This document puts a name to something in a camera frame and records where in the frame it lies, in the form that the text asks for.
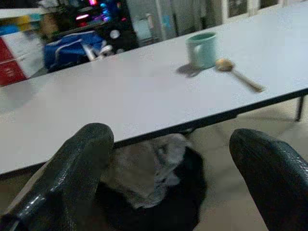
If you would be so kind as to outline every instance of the tile floor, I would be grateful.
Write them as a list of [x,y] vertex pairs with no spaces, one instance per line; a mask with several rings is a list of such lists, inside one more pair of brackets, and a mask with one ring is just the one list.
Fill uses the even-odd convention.
[[[253,128],[287,141],[307,161],[308,103],[302,122],[294,122],[297,100],[242,114],[236,119],[196,130],[189,136],[203,156],[207,197],[196,231],[266,231],[244,179],[229,153],[228,143],[237,128]],[[31,174],[0,180],[0,213],[17,195]]]

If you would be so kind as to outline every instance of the black bag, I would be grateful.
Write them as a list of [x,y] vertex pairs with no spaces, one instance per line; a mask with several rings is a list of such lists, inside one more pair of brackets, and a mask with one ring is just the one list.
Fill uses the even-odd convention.
[[170,187],[164,200],[152,208],[134,209],[124,196],[101,183],[96,192],[110,226],[121,231],[192,231],[199,223],[206,182],[202,157],[186,148],[175,169],[180,184]]

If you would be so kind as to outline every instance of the table top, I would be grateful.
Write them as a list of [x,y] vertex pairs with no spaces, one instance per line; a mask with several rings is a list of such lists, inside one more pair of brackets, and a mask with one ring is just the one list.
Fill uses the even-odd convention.
[[206,30],[262,93],[214,68],[188,77],[191,35],[0,88],[0,174],[47,161],[87,123],[117,142],[307,89],[307,15],[304,2]]

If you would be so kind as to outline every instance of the mug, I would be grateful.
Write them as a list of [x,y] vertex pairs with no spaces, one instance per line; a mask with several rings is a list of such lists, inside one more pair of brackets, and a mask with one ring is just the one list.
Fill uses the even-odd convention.
[[207,32],[186,40],[189,61],[196,68],[207,69],[215,66],[216,34]]

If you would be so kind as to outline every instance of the shelf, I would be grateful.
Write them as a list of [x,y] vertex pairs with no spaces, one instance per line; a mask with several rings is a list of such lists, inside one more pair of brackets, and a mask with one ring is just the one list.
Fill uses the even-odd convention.
[[0,9],[0,19],[15,18],[32,13],[44,14],[46,11],[43,8]]

